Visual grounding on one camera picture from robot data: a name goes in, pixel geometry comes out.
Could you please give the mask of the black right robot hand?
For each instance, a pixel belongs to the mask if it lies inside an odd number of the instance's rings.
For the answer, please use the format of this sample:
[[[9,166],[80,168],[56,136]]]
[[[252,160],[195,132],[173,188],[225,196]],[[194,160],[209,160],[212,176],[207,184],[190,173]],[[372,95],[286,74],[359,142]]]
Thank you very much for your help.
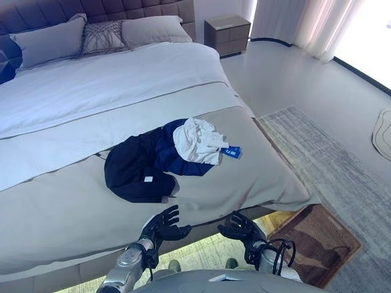
[[[228,224],[218,225],[217,228],[224,237],[241,241],[245,248],[266,243],[266,235],[258,225],[238,211],[232,212]]]

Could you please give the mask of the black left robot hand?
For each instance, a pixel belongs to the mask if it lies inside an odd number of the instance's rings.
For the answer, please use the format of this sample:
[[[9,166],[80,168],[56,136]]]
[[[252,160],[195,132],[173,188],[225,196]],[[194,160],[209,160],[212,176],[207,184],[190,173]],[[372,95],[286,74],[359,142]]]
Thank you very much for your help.
[[[139,239],[152,241],[153,247],[159,249],[163,241],[179,241],[192,230],[191,225],[178,226],[180,221],[178,205],[173,205],[153,216],[143,227]]]

